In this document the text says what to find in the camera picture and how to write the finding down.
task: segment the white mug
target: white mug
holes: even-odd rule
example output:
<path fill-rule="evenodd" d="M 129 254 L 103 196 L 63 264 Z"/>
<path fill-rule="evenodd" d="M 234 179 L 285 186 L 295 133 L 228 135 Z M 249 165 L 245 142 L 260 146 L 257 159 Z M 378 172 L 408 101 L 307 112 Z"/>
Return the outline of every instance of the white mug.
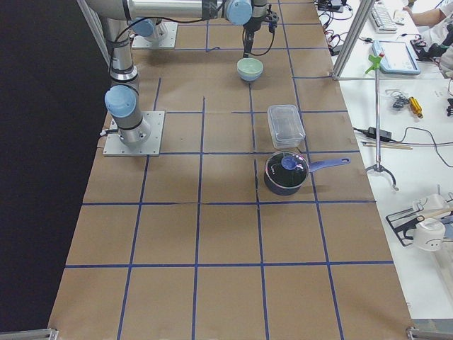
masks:
<path fill-rule="evenodd" d="M 435 218 L 427 218 L 417 223 L 413 244 L 426 251 L 437 251 L 442 247 L 442 240 L 445 235 L 445 226 Z"/>

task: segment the yellow screwdriver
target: yellow screwdriver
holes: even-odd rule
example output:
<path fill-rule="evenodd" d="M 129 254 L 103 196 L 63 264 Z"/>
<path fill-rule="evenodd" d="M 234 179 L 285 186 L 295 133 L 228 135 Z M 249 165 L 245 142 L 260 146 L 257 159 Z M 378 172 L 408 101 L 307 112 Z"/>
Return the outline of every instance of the yellow screwdriver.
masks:
<path fill-rule="evenodd" d="M 414 115 L 417 115 L 419 118 L 423 118 L 422 107 L 418 103 L 417 99 L 414 97 L 409 98 L 409 104 L 411 105 L 411 110 Z"/>

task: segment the blue joint cap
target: blue joint cap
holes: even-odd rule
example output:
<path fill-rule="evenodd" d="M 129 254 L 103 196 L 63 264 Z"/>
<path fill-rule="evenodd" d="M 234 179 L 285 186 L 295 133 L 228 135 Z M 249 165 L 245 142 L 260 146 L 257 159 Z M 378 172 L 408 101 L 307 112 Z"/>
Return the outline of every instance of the blue joint cap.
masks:
<path fill-rule="evenodd" d="M 136 23 L 140 19 L 142 18 L 135 18 L 131 23 Z M 154 33 L 156 26 L 151 21 L 151 19 L 146 19 L 133 25 L 132 29 L 136 34 L 141 35 L 142 37 L 149 37 Z"/>
<path fill-rule="evenodd" d="M 282 166 L 286 170 L 294 170 L 297 168 L 297 161 L 293 156 L 285 156 L 282 158 Z"/>
<path fill-rule="evenodd" d="M 137 99 L 134 91 L 124 85 L 112 87 L 105 94 L 105 106 L 115 118 L 129 116 L 135 110 Z"/>
<path fill-rule="evenodd" d="M 226 18 L 234 25 L 245 25 L 252 17 L 250 0 L 231 0 L 226 10 Z"/>

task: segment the blue handle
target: blue handle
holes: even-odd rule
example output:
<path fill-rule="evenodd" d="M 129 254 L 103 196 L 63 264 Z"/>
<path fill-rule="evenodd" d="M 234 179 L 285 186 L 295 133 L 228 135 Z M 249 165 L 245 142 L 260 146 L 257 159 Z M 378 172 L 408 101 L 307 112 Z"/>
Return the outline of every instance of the blue handle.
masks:
<path fill-rule="evenodd" d="M 351 162 L 351 158 L 335 158 L 335 159 L 327 159 L 326 161 L 315 161 L 309 165 L 310 172 L 315 172 L 316 170 L 322 168 L 328 168 L 330 166 L 337 166 L 337 165 L 346 165 Z"/>

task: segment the pot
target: pot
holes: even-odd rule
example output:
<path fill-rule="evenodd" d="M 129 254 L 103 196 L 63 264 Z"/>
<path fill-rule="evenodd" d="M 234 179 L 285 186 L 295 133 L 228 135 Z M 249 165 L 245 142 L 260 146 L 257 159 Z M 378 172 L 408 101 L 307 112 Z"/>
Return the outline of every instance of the pot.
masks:
<path fill-rule="evenodd" d="M 350 158 L 327 159 L 309 163 L 305 158 L 291 151 L 279 151 L 266 161 L 264 183 L 278 195 L 288 196 L 296 193 L 311 172 L 330 166 L 346 165 Z"/>

